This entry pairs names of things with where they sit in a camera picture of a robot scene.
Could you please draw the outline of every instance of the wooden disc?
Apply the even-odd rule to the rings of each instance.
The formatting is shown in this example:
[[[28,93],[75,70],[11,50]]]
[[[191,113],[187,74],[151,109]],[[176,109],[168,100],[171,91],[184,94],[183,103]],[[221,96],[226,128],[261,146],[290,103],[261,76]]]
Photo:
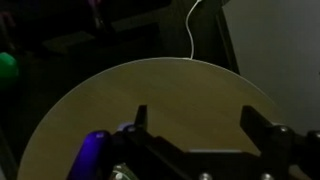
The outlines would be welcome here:
[[[88,79],[49,111],[29,141],[18,179],[65,179],[89,132],[115,132],[142,104],[148,105],[148,131],[183,150],[257,153],[239,126],[243,105],[283,123],[263,92],[226,69],[178,58],[135,61]]]

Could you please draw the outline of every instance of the white wire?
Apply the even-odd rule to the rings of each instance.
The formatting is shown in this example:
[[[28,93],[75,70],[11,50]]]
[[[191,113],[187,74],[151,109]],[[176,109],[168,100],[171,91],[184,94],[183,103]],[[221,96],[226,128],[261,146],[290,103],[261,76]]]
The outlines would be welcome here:
[[[190,43],[191,43],[191,55],[190,55],[190,60],[193,59],[194,56],[194,42],[193,42],[193,37],[192,37],[192,33],[190,31],[190,27],[189,27],[189,18],[193,12],[193,10],[197,7],[197,5],[201,2],[202,0],[197,0],[196,3],[194,3],[194,5],[192,6],[192,8],[190,9],[187,18],[186,18],[186,28],[190,37]]]

